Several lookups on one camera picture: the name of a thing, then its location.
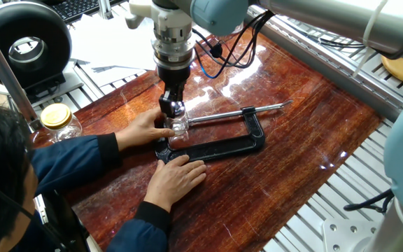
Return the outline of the person's left hand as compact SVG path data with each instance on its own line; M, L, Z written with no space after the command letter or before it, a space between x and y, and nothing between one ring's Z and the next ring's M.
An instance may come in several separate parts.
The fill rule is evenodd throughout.
M153 108L139 114L130 124L115 133L118 150L141 146L151 141L173 137L175 132L169 128L156 128L155 121L163 116L160 108Z

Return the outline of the person's right hand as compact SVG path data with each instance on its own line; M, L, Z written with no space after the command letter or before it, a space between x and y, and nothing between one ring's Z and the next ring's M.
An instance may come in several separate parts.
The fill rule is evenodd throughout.
M179 156L166 164L159 160L144 201L169 213L174 203L206 178L206 169L204 161L189 162L188 155Z

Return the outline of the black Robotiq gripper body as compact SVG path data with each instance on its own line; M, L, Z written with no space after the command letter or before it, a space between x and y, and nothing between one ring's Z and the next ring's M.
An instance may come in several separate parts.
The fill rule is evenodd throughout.
M187 79L190 76L190 67L178 70L166 69L162 66L157 68L157 74L164 82L164 89L170 93L182 93Z

